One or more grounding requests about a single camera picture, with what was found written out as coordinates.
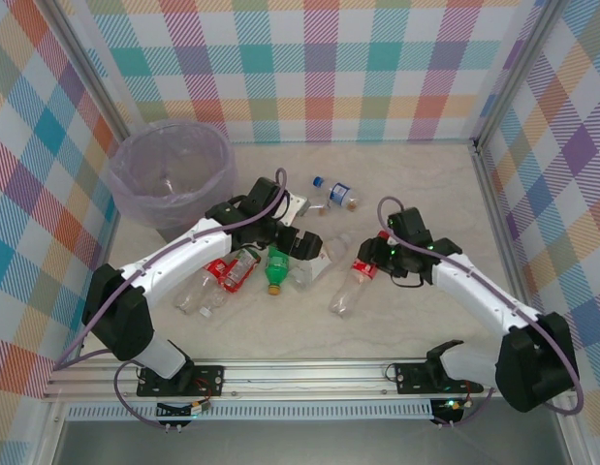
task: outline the bottle label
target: bottle label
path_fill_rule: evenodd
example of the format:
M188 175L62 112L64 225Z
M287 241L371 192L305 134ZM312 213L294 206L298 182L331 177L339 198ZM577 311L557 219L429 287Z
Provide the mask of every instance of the bottle label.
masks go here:
M374 264L364 263L363 261L356 259L354 264L351 265L352 269L356 269L362 274L365 274L370 279L373 279L377 274L377 266Z
M218 282L229 293L236 293L260 261L261 257L258 255L255 258L250 252L242 249L237 253L235 259L229 264L225 272L218 278Z
M342 206L342 200L345 198L348 192L349 188L347 186L337 182L334 184L334 187L332 187L330 199L332 199L334 203L338 203L340 206Z
M226 262L222 259L215 259L213 262L208 263L205 266L205 269L218 279L226 269Z

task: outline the green plastic bottle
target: green plastic bottle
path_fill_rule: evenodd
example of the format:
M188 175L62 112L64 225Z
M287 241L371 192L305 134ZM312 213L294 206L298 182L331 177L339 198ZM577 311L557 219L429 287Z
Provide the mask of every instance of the green plastic bottle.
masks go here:
M275 247L269 247L268 266L265 275L269 281L269 295L279 295L280 285L289 272L289 256L283 254Z

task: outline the plaid wallpaper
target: plaid wallpaper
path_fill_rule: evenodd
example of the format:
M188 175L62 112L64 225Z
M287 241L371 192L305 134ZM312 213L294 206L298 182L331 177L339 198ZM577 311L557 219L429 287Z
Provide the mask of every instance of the plaid wallpaper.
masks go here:
M116 142L33 0L0 0L0 464L18 464L79 324Z
M498 74L497 79L493 83L493 87L491 88L491 92L489 93L489 96L488 96L487 100L485 101L485 105L483 106L481 115L478 118L476 125L474 126L474 130L472 131L472 134L471 134L472 139L477 138L479 136L479 133L483 129L483 126L485 125L485 122L487 121L487 117L489 116L489 113L493 109L493 104L495 103L495 99L497 99L497 97L502 92L502 89L506 85L506 82L508 81L509 76L511 75L511 69L513 68L513 65L515 64L515 60L517 60L518 57L520 56L520 53L523 49L523 45L528 40L528 37L530 36L530 33L534 29L536 21L538 20L539 15L543 11L543 8L547 4L547 2L548 2L548 0L535 0L534 1L534 6L530 10L528 17L525 20L525 24L521 28L521 31L520 31L519 35L517 36L517 40L515 41L513 48L511 48L508 58L504 62L504 65L502 65L502 69L500 70L500 73Z
M495 58L511 20L536 8L522 0L61 4L134 125L197 119L248 142L467 140L489 71L503 68ZM94 37L102 43L93 46Z
M571 326L600 448L600 0L573 0L489 144L535 307Z

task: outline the gray floor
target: gray floor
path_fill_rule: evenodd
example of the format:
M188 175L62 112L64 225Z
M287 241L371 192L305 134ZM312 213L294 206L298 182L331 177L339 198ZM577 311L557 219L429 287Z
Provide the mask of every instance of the gray floor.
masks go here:
M219 421L164 434L134 421L66 424L54 465L364 465L570 463L555 417L502 400L473 422L438 430L424 420Z

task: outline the plastic bottle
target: plastic bottle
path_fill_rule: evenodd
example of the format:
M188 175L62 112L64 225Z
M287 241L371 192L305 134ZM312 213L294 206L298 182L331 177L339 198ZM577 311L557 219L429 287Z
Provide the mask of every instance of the plastic bottle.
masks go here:
M337 205L347 208L349 211L354 211L358 207L360 197L358 193L350 187L334 182L323 177L317 176L312 181L313 186L319 189L324 189L329 192L330 200Z
M345 283L330 301L330 311L344 317L351 313L364 290L377 274L377 267L356 259L351 266Z
M350 245L351 237L345 233L327 240L317 258L301 261L291 270L291 285L298 291L308 289L342 260Z
M212 288L201 302L201 308L199 312L206 318L211 316L211 310L219 308L226 303L227 295L229 293L225 289L217 285Z
M280 285L287 277L289 272L289 256L283 254L275 247L269 247L268 266L265 268L265 275L269 281L269 295L279 295Z
M224 273L226 266L226 262L217 259L199 269L174 297L173 305L186 315L194 313L212 290L219 289L218 278Z
M236 293L260 261L261 257L254 250L241 249L226 267L218 282L229 293Z

